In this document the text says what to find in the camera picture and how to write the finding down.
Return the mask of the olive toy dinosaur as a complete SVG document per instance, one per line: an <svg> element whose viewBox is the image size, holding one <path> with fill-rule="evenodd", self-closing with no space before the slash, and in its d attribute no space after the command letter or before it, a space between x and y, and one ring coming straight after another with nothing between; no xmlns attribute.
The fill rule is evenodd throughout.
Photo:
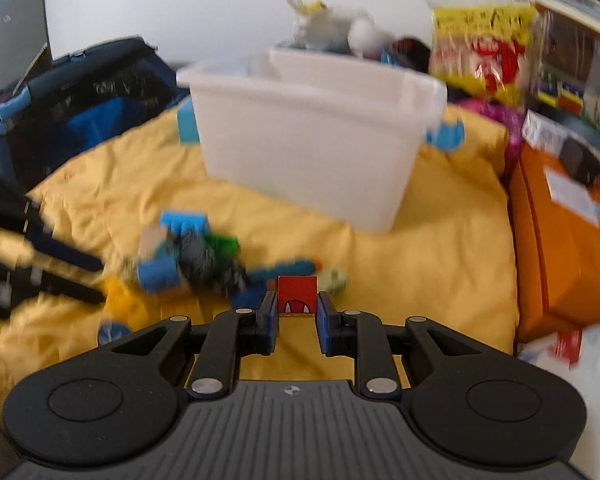
<svg viewBox="0 0 600 480"><path fill-rule="evenodd" d="M137 281L137 266L140 259L137 256L125 256L121 263L121 277L125 282L133 283Z"/></svg>

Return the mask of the blue duplo brick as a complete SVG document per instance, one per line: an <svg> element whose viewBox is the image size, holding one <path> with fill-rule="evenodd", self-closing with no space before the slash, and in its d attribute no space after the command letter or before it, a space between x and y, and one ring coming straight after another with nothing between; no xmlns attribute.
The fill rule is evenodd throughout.
<svg viewBox="0 0 600 480"><path fill-rule="evenodd" d="M172 254L163 254L136 266L136 278L145 292L162 292L181 284L178 259Z"/></svg>

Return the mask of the wooden cube block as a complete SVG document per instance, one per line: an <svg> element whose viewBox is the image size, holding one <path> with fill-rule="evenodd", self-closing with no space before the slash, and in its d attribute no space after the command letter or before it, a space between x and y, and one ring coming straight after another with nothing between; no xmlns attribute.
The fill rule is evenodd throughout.
<svg viewBox="0 0 600 480"><path fill-rule="evenodd" d="M140 232L137 246L137 258L148 261L164 255L171 255L174 251L171 233L165 226L154 223L145 226Z"/></svg>

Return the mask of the shrimp cracker snack bag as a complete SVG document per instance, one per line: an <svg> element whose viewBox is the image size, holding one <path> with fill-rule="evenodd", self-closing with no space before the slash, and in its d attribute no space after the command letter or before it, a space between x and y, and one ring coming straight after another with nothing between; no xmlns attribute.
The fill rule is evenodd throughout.
<svg viewBox="0 0 600 480"><path fill-rule="evenodd" d="M432 21L428 73L476 98L520 107L534 57L534 1L426 1Z"/></svg>

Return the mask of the light blue flat brick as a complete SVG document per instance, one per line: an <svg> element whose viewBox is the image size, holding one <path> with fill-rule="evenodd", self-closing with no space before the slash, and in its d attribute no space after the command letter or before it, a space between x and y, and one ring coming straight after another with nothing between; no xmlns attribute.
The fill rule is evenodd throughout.
<svg viewBox="0 0 600 480"><path fill-rule="evenodd" d="M211 233L208 217L199 212L165 210L160 214L160 226L176 236L187 233L208 235Z"/></svg>

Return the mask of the pale green toy block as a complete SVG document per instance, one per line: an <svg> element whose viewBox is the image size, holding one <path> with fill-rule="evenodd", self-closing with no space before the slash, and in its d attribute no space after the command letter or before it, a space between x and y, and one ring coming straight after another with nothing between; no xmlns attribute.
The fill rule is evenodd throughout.
<svg viewBox="0 0 600 480"><path fill-rule="evenodd" d="M320 292L336 294L347 287L348 276L338 269L323 269L317 274L317 287Z"/></svg>

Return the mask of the blue black helmet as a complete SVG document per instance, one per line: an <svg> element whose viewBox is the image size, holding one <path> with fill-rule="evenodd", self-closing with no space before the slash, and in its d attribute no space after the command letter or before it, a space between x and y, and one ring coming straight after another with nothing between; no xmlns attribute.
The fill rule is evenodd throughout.
<svg viewBox="0 0 600 480"><path fill-rule="evenodd" d="M429 70L430 49L416 38L400 38L382 50L380 62L408 68L426 74Z"/></svg>

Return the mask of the yellow duplo brick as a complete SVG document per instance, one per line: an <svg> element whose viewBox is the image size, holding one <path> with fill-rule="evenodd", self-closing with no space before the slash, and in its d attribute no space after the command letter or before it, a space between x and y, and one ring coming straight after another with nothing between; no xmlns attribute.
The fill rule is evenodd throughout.
<svg viewBox="0 0 600 480"><path fill-rule="evenodd" d="M106 301L102 309L102 319L117 322L129 327L132 332L151 323L150 313L144 297L133 287L117 278L104 281Z"/></svg>

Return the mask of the light blue small box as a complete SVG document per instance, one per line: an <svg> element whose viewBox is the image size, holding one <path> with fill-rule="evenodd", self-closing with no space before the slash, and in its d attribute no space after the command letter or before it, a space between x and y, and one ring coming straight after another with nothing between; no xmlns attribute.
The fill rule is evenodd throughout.
<svg viewBox="0 0 600 480"><path fill-rule="evenodd" d="M178 123L178 138L181 144L197 144L199 142L196 116L190 96L178 104L176 122Z"/></svg>

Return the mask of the white plastic bag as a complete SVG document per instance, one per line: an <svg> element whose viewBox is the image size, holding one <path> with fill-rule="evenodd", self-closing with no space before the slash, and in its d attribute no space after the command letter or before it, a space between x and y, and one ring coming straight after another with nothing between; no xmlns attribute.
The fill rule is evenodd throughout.
<svg viewBox="0 0 600 480"><path fill-rule="evenodd" d="M322 0L286 0L294 11L294 36L285 47L379 60L395 41L362 9L329 6Z"/></svg>

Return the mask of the blue arch block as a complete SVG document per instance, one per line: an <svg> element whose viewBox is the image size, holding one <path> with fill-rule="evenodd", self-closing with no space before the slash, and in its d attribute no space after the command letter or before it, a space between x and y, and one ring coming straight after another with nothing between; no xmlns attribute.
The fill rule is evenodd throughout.
<svg viewBox="0 0 600 480"><path fill-rule="evenodd" d="M102 347L131 334L132 330L126 324L107 320L100 323L96 334L96 340L99 347Z"/></svg>

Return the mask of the white plastic storage bin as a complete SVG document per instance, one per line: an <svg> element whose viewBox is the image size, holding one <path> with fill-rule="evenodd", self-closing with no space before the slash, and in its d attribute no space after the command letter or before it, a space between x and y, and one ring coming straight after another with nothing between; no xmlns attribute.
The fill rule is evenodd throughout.
<svg viewBox="0 0 600 480"><path fill-rule="evenodd" d="M391 229L445 85L352 56L271 49L181 68L208 175L355 229Z"/></svg>

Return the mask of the dark blue bag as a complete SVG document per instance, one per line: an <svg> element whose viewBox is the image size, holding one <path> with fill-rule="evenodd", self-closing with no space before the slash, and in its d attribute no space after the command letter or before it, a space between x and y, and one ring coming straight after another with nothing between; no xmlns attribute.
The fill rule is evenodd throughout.
<svg viewBox="0 0 600 480"><path fill-rule="evenodd" d="M69 159L184 99L175 70L140 37L56 60L39 55L0 91L0 179L30 190Z"/></svg>

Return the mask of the grey cabinet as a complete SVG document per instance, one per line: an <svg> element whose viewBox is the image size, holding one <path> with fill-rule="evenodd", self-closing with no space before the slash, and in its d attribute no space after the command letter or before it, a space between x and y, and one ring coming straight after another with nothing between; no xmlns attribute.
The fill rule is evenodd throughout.
<svg viewBox="0 0 600 480"><path fill-rule="evenodd" d="M0 0L0 90L19 80L47 45L45 0Z"/></svg>

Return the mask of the small red cube block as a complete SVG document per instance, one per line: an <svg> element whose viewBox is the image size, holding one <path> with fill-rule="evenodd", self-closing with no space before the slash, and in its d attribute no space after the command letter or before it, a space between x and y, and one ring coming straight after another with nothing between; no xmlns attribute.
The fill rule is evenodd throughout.
<svg viewBox="0 0 600 480"><path fill-rule="evenodd" d="M277 279L277 311L283 315L312 315L317 309L317 277L283 275Z"/></svg>

